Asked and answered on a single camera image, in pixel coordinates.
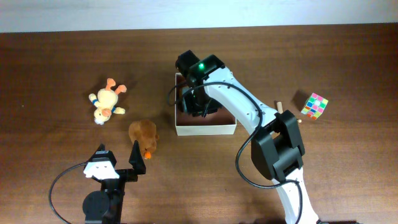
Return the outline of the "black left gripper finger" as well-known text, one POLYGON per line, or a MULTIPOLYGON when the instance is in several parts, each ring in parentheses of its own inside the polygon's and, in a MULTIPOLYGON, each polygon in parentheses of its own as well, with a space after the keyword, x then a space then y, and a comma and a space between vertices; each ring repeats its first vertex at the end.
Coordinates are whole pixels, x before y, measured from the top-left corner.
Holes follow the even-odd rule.
POLYGON ((104 144, 100 144, 95 153, 88 159, 89 162, 110 161, 115 166, 116 158, 112 151, 106 150, 104 144))
POLYGON ((129 157, 129 163, 132 165, 135 174, 145 174, 146 173, 146 165, 141 155, 141 151, 139 148, 139 142, 137 140, 134 141, 131 155, 129 157))

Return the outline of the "yellow wooden rattle drum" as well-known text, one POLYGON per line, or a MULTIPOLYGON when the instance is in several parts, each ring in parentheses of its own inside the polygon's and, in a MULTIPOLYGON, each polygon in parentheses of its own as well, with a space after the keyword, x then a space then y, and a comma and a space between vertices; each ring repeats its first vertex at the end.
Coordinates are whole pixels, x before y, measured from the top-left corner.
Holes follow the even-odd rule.
MULTIPOLYGON (((278 113, 282 114, 284 112, 283 107, 282 107, 282 103, 280 101, 278 101, 276 103, 276 107, 277 107, 278 113)), ((302 120, 298 119, 297 122, 300 124, 300 123, 302 123, 302 120)))

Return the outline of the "colourful puzzle cube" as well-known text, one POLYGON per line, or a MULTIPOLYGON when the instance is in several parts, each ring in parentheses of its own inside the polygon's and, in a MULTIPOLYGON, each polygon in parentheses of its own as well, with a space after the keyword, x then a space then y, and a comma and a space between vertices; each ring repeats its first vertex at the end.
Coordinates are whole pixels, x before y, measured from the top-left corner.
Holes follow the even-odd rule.
POLYGON ((306 100, 301 113, 316 120, 323 114, 327 104, 328 100, 326 98, 312 93, 306 100))

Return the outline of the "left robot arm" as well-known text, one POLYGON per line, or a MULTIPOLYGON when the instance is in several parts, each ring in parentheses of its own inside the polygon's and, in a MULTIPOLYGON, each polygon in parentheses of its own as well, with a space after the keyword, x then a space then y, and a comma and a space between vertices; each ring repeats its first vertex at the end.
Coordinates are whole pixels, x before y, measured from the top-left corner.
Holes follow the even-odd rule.
POLYGON ((129 169, 116 169, 117 160, 112 151, 101 144, 88 159, 83 170, 85 176, 101 184, 101 189, 88 194, 82 205, 85 223, 120 223, 123 209, 125 185, 136 182, 139 175, 146 173, 139 143, 134 141, 129 169))

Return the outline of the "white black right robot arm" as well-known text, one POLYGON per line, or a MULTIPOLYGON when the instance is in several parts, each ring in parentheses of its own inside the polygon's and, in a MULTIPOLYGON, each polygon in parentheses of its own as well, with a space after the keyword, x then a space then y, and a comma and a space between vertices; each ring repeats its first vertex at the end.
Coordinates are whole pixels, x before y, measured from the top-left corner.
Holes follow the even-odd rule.
POLYGON ((174 103, 192 116, 228 110, 249 134, 237 152, 235 167, 240 168, 241 154, 250 146, 254 167, 279 195, 285 222, 320 223, 304 183, 305 147, 295 115, 289 110, 279 113, 258 100, 215 55, 199 59, 188 50, 177 57, 175 67, 188 89, 174 103))

